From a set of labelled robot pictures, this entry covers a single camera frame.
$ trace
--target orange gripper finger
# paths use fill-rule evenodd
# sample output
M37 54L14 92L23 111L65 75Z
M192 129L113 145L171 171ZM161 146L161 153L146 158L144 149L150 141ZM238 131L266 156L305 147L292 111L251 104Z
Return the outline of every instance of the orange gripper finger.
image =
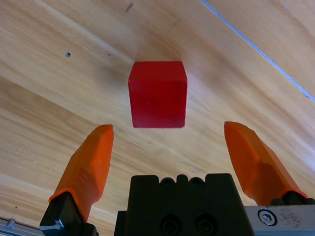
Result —
M276 154L256 133L236 122L224 124L224 135L234 171L244 193L258 205L270 205L288 191L307 198Z
M70 192L84 222L104 191L114 141L112 125L97 127L71 157L49 202Z

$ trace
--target red cube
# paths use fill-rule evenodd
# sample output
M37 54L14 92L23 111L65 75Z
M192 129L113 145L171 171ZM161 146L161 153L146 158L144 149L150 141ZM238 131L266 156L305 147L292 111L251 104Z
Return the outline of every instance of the red cube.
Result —
M128 85L133 127L185 125L187 77L181 61L135 62Z

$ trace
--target light wood floor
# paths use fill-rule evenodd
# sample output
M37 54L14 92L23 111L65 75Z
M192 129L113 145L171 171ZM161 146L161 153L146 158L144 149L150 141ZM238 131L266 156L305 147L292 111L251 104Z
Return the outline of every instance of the light wood floor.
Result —
M315 96L313 1L208 0ZM195 0L0 0L0 216L38 226L70 156L104 123L115 143L89 221L113 235L133 175L231 173L226 120L254 129L315 197L315 104ZM181 60L183 129L134 129L134 61Z

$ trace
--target white line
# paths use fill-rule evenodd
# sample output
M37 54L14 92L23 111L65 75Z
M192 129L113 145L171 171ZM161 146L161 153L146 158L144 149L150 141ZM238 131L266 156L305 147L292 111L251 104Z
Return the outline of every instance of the white line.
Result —
M227 19L225 19L213 6L211 6L207 0L200 0L209 10L211 10L217 17L219 17L227 26L229 26L237 35L239 35L244 41L246 41L252 48L254 48L263 58L265 58L270 64L277 68L288 80L290 80L295 86L300 89L305 96L315 102L315 99L310 95L301 85L299 85L291 76L289 76L284 70L282 70L273 60L271 60L266 54L264 54L255 44L253 44L245 35L242 34L234 25L232 25Z

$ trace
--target small hole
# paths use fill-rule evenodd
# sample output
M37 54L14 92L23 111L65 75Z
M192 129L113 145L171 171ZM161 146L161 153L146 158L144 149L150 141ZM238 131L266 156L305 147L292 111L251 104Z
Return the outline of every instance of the small hole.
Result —
M172 178L164 178L161 181L161 185L165 187L172 187L175 184L174 180Z
M192 183L194 186L200 186L203 184L203 180L198 177L192 178L189 182Z
M165 236L175 236L181 231L181 221L176 215L166 215L160 222L160 230Z
M196 227L205 236L214 235L218 229L215 219L207 213L202 213L197 217Z

